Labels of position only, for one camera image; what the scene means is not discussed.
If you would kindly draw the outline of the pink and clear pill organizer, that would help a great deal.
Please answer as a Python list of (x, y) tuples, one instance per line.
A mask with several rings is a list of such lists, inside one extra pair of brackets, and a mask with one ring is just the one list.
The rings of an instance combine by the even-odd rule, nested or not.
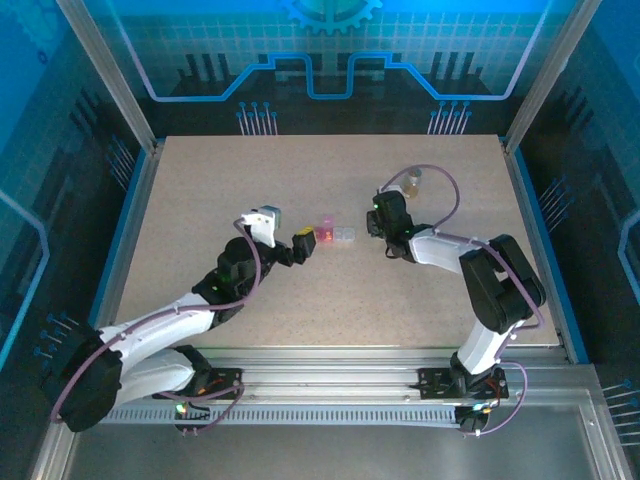
[(313, 227), (313, 232), (316, 242), (321, 246), (348, 247), (356, 240), (356, 228), (338, 225), (332, 214), (323, 215)]

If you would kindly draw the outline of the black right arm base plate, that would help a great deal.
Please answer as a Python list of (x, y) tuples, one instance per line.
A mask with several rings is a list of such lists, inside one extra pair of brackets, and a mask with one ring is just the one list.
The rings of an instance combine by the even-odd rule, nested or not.
[(454, 368), (422, 368), (417, 370), (417, 383), (412, 385), (422, 400), (498, 400), (508, 399), (505, 371), (494, 367), (471, 375)]

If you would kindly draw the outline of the black connector box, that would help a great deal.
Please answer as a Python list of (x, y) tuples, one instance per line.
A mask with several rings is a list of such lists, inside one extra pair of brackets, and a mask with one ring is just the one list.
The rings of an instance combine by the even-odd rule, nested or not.
[(464, 435), (480, 437), (488, 432), (488, 424), (493, 406), (490, 404), (474, 404), (472, 406), (456, 406), (455, 421), (458, 430)]
[(212, 421), (208, 407), (192, 402), (179, 402), (174, 405), (174, 426), (183, 436), (194, 435)]

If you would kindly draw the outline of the aluminium mounting rail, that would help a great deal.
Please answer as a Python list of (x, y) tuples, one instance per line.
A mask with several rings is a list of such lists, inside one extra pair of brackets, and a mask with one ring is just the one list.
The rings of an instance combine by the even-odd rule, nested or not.
[[(123, 357), (99, 348), (67, 369), (59, 402), (106, 410), (141, 399), (200, 405), (418, 405), (417, 370), (449, 368), (451, 349), (408, 348), (169, 348), (126, 366)], [(243, 371), (235, 400), (188, 394), (195, 374), (213, 368)]]

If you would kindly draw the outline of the brushed metal panel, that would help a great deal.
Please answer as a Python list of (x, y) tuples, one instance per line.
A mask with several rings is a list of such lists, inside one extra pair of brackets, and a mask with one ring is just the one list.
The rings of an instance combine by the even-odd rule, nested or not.
[(612, 428), (583, 403), (529, 405), (473, 438), (417, 426), (51, 429), (25, 480), (640, 480)]

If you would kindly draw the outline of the aluminium corner post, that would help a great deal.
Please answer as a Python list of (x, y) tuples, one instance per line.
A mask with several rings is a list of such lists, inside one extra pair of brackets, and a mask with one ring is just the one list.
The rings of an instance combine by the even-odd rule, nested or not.
[(503, 141), (503, 150), (507, 156), (515, 154), (601, 3), (602, 0), (576, 0), (507, 131)]
[(114, 0), (55, 0), (141, 149), (158, 145), (140, 105), (145, 88), (126, 71), (134, 65)]

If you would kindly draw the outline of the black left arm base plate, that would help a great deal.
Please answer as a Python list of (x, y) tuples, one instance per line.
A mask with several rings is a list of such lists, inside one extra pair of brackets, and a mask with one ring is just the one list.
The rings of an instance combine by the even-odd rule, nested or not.
[(188, 394), (212, 400), (235, 400), (240, 395), (243, 371), (238, 368), (213, 368), (197, 372)]

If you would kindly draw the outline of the clear bottle with sticker lid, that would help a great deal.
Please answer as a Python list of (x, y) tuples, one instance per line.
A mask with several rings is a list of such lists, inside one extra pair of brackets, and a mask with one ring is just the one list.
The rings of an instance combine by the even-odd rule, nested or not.
[(419, 167), (413, 167), (407, 170), (401, 180), (400, 187), (403, 195), (407, 199), (415, 198), (420, 189), (422, 181), (422, 169)]

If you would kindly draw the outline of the blue table edge strip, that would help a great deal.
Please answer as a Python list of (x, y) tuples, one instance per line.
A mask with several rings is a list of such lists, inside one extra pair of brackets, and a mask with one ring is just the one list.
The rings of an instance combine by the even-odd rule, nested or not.
[(551, 237), (520, 150), (516, 149), (513, 153), (507, 154), (506, 163), (540, 279), (547, 292), (547, 305), (558, 338), (570, 363), (589, 364), (590, 359), (561, 275)]
[(152, 154), (140, 155), (125, 195), (89, 313), (88, 323), (97, 328), (97, 341), (100, 341), (100, 329), (116, 320), (162, 149), (163, 143), (160, 143)]

